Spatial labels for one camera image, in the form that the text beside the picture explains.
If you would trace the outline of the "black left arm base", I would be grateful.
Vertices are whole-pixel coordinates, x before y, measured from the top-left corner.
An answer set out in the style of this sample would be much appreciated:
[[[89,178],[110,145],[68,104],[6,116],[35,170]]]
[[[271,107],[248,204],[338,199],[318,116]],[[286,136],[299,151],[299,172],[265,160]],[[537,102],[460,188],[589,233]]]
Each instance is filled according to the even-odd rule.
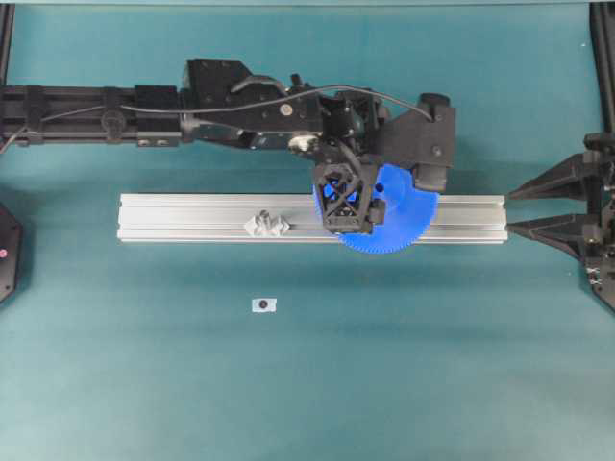
[[[18,284],[18,266],[23,240],[23,226],[1,205],[1,302],[7,300]]]

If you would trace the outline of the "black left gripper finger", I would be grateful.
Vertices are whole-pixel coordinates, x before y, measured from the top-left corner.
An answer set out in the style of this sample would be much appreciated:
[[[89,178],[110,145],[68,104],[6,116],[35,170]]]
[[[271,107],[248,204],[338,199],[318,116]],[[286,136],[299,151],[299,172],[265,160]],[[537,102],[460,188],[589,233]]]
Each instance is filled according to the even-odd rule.
[[[313,194],[326,231],[333,234],[371,234],[384,223],[386,203],[376,198],[376,165],[317,164]]]
[[[372,154],[380,127],[389,120],[381,98],[358,91],[320,96],[323,136],[333,145],[341,141],[356,154]]]

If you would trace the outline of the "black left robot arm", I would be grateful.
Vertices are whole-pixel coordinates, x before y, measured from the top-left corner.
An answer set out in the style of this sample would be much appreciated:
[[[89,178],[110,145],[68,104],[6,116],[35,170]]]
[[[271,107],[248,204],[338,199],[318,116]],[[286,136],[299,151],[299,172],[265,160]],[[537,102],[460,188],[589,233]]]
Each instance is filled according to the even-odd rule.
[[[289,85],[240,61],[190,60],[182,87],[5,85],[1,144],[133,143],[176,147],[203,141],[235,149],[287,150],[314,164],[325,229],[369,234],[384,221],[373,139],[387,120],[368,90]]]

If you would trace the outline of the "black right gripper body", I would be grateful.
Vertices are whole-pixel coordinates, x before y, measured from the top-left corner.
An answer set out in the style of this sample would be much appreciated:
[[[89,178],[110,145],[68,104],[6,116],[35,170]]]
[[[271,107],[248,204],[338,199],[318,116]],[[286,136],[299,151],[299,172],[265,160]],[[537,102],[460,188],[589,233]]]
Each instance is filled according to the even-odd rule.
[[[614,306],[614,133],[584,138],[581,154],[586,223],[582,225],[584,274],[593,294]]]

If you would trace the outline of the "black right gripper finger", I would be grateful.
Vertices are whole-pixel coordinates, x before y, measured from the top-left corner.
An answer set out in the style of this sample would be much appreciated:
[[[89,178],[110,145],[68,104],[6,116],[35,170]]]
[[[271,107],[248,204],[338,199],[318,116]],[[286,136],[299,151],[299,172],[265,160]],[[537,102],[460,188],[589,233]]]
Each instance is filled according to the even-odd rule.
[[[574,259],[584,259],[586,248],[582,228],[584,214],[566,214],[508,223],[506,231],[553,247]]]
[[[508,200],[585,200],[583,154],[572,155],[538,177],[509,192]]]

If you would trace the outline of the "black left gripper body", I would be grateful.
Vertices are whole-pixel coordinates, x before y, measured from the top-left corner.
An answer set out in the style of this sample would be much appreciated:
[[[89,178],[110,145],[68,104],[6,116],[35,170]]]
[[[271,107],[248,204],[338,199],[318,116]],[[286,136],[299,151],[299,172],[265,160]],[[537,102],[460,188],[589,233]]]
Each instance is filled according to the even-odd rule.
[[[278,150],[296,136],[325,139],[319,97],[298,74],[291,85],[252,73],[237,60],[193,59],[180,92],[182,141]]]

